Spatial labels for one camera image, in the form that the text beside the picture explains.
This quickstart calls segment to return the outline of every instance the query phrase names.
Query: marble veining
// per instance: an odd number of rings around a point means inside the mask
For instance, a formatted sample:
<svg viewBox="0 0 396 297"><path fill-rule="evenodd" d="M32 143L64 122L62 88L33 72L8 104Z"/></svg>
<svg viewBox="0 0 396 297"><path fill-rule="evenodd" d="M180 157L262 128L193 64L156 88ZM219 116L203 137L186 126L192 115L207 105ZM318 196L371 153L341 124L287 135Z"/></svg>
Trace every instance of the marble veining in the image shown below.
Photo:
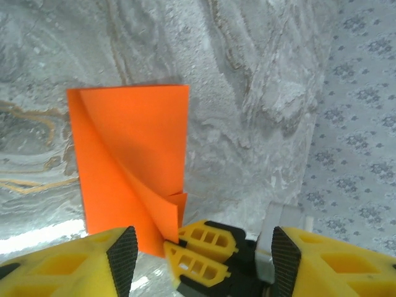
<svg viewBox="0 0 396 297"><path fill-rule="evenodd" d="M0 260L85 235L68 87L191 85L184 221L257 235L270 200L297 202L337 11L338 0L0 0ZM140 255L131 294L176 296L165 269Z"/></svg>

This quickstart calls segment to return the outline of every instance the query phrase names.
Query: floral pattern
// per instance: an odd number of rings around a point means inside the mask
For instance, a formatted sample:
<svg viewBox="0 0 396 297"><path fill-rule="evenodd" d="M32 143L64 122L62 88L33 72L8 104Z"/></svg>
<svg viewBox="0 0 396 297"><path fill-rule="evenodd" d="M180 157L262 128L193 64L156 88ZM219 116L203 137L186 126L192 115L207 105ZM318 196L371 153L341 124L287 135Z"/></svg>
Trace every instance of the floral pattern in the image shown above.
<svg viewBox="0 0 396 297"><path fill-rule="evenodd" d="M396 256L396 1L344 1L299 204L315 232Z"/></svg>

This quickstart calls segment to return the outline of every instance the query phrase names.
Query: black rubber pad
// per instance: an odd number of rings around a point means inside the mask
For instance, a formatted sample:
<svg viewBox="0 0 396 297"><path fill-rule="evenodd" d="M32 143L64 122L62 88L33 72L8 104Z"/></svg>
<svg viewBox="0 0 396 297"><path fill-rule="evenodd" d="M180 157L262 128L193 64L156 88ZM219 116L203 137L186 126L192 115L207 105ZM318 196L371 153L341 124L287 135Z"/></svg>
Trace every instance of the black rubber pad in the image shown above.
<svg viewBox="0 0 396 297"><path fill-rule="evenodd" d="M0 280L2 280L4 277L9 275L11 272L13 272L19 266L20 266L19 263L11 263L11 264L1 266L0 267Z"/></svg>
<svg viewBox="0 0 396 297"><path fill-rule="evenodd" d="M107 251L118 297L128 297L137 258L135 228L130 226Z"/></svg>
<svg viewBox="0 0 396 297"><path fill-rule="evenodd" d="M273 230L271 250L275 266L275 290L281 297L291 297L301 261L301 251L280 227Z"/></svg>

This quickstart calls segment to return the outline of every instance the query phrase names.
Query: folded paper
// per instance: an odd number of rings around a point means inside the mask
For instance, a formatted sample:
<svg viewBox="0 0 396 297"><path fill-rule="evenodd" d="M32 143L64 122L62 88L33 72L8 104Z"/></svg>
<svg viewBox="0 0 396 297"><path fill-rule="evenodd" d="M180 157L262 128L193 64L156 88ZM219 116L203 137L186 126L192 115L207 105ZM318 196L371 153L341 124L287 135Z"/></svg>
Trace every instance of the folded paper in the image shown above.
<svg viewBox="0 0 396 297"><path fill-rule="evenodd" d="M188 86L67 91L88 233L135 226L139 250L178 242Z"/></svg>

